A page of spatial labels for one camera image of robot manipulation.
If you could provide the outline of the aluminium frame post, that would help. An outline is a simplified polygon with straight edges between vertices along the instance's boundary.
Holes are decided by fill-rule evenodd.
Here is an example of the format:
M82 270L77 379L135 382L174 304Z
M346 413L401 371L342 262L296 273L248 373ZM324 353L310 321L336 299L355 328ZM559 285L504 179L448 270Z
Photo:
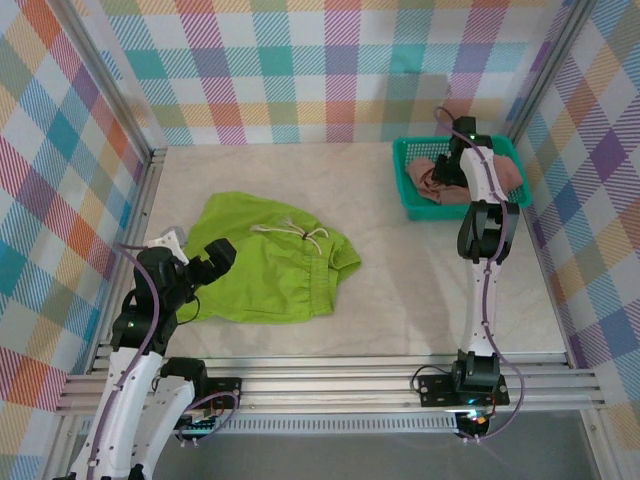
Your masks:
M507 115L504 134L517 144L598 0L562 0Z
M46 0L57 20L69 35L72 44L78 50L82 61L105 96L115 117L120 121L124 132L132 140L136 151L146 163L159 162L166 156L166 148L153 148L147 141L141 127L134 117L133 109L111 75L102 55L73 6L71 0Z

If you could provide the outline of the aluminium frame leg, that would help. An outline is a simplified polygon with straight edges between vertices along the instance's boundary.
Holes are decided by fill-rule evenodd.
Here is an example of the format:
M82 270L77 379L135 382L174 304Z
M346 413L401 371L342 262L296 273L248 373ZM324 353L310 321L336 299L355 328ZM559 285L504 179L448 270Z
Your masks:
M605 425L596 409L583 409L582 422L601 480L620 480Z
M49 451L41 468L41 480L66 476L87 437L93 418L86 415L57 415L47 438Z

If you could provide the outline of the aluminium base frame rail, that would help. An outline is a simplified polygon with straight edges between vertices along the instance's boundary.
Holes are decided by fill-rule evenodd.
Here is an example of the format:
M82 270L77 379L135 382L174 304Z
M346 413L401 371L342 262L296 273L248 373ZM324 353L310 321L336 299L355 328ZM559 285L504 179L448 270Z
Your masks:
M212 377L242 380L247 414L400 413L420 410L415 372L450 367L451 355L207 358ZM563 354L515 354L502 366L512 403L526 411L583 410L604 405L593 371Z

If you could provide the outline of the lime green shorts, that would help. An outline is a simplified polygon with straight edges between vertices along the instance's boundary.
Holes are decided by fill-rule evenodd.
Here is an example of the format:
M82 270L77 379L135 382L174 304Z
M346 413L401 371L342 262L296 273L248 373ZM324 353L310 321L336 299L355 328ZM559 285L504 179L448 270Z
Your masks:
M210 197L191 227L184 252L206 255L227 238L235 263L217 281L198 288L180 322L213 317L237 323L292 324L333 313L339 285L362 265L351 241L312 214L243 192Z

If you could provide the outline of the teal plastic basket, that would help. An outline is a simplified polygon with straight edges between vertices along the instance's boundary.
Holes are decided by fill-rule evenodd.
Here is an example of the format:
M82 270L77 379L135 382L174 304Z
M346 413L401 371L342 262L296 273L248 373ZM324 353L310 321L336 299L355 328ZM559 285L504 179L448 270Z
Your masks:
M493 135L494 153L509 157L518 168L523 185L508 194L509 201L516 203L521 209L530 206L532 194L529 181L519 154L512 141L503 135ZM393 165L396 176L396 187L407 217L412 221L435 221L462 219L468 205L440 206L422 197L409 175L406 167L416 158L436 159L440 154L449 152L449 138L446 136L399 137L392 144Z

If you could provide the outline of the dusty pink shorts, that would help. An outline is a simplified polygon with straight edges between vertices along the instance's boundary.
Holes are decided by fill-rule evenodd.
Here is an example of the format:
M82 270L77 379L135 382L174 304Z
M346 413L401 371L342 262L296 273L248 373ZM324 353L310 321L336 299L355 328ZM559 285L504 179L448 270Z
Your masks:
M499 184L504 193L510 193L523 185L522 176L509 157L495 155L493 160ZM447 186L435 181L433 179L434 170L435 163L428 157L415 158L405 168L405 172L421 197L438 205L462 205L471 202L467 187Z

